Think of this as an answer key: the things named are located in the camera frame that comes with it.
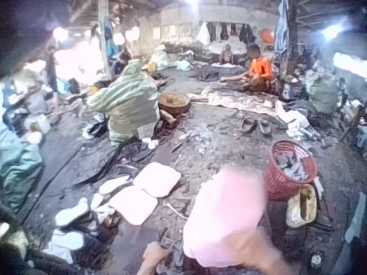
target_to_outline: wooden pillar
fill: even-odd
[[[289,33],[289,45],[288,45],[288,62],[287,62],[287,74],[293,74],[296,67],[297,56],[298,56],[298,24],[297,19],[297,0],[288,0],[289,6],[289,22],[288,22],[288,33]]]
[[[104,38],[104,19],[109,18],[110,15],[108,13],[108,0],[98,0],[98,20],[99,26],[101,29],[100,42],[101,42],[101,51],[102,51],[102,59],[104,63],[104,72],[108,78],[111,78],[110,67],[108,66],[108,58],[106,51],[106,39]]]

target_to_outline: red plastic basket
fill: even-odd
[[[295,180],[287,176],[278,165],[277,154],[293,152],[295,157],[300,157],[304,172],[308,175],[306,180]],[[264,174],[268,197],[272,201],[286,201],[294,196],[305,183],[311,183],[317,176],[317,167],[314,158],[302,146],[288,140],[281,140],[273,144],[270,149],[270,161]]]

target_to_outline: orange shirt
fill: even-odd
[[[266,80],[272,79],[271,61],[264,56],[253,59],[251,63],[251,73],[256,73],[264,77]]]

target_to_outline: pink plastic bag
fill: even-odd
[[[238,265],[220,242],[255,229],[266,204],[262,178],[225,168],[203,183],[183,228],[183,251],[204,267]]]

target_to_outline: sandal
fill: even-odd
[[[251,133],[253,130],[255,130],[256,125],[257,122],[255,119],[249,116],[245,117],[244,120],[242,121],[240,132],[244,134]]]
[[[259,127],[260,127],[260,132],[263,135],[270,135],[271,134],[271,127],[270,127],[270,122],[267,119],[260,119],[259,121]]]

